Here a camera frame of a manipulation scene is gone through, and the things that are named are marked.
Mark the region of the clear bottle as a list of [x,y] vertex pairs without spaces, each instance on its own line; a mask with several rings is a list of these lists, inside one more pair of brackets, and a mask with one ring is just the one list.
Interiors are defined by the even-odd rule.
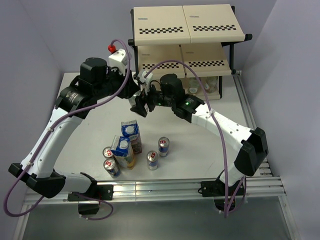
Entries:
[[138,102],[139,99],[140,99],[141,93],[142,93],[142,92],[141,92],[140,90],[138,90],[137,92],[135,92],[135,93],[132,95],[132,97],[130,97],[130,98],[128,99],[129,104],[130,104],[130,106],[131,106],[132,108],[134,108],[134,107],[137,106],[137,102]]
[[209,94],[215,91],[215,88],[218,84],[219,77],[218,76],[207,76],[204,79],[204,88],[205,91]]
[[193,95],[193,96],[202,96],[203,95],[203,91],[200,86],[200,83],[196,78],[190,77],[188,79],[187,92],[188,92],[188,94]]

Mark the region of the energy drink can hidden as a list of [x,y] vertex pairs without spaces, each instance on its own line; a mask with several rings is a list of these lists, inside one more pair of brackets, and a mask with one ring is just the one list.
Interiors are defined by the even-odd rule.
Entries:
[[115,155],[114,153],[112,152],[111,148],[110,147],[105,147],[103,150],[102,150],[102,155],[105,159],[113,159],[115,160]]

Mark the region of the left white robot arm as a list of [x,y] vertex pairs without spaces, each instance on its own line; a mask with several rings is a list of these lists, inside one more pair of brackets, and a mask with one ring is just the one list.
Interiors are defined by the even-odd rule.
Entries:
[[129,99],[137,91],[126,55],[112,54],[108,60],[87,58],[80,65],[80,73],[59,93],[49,122],[33,149],[21,163],[11,164],[9,172],[48,199],[63,191],[77,192],[86,200],[95,198],[98,188],[93,177],[84,172],[59,172],[54,169],[56,161],[89,112],[101,106],[99,100]]

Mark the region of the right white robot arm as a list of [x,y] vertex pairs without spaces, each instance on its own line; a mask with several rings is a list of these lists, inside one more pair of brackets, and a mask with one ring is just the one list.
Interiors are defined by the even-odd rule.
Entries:
[[242,126],[210,107],[209,103],[187,94],[176,74],[160,78],[160,89],[153,85],[151,73],[144,71],[137,78],[141,90],[131,99],[131,111],[146,117],[155,107],[168,107],[180,119],[203,127],[229,144],[237,152],[231,165],[224,163],[224,170],[217,178],[216,189],[222,195],[229,194],[234,185],[244,177],[252,177],[269,153],[267,136],[263,129]]

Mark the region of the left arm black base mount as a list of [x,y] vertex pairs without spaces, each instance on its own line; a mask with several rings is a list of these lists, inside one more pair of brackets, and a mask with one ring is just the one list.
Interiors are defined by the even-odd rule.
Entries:
[[69,193],[67,200],[69,202],[79,202],[79,201],[95,201],[104,200],[110,201],[113,198],[114,186],[112,184],[102,184],[95,185],[91,187],[85,193]]

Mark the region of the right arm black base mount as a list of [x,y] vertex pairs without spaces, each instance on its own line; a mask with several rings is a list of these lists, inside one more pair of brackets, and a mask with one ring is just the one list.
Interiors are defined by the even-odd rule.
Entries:
[[[240,181],[238,180],[233,186],[228,187],[228,196],[231,197],[233,194],[241,196],[244,194],[245,187],[244,183],[241,183],[238,190]],[[213,181],[201,181],[200,188],[197,190],[203,197],[224,197],[225,196],[225,184],[220,180]]]

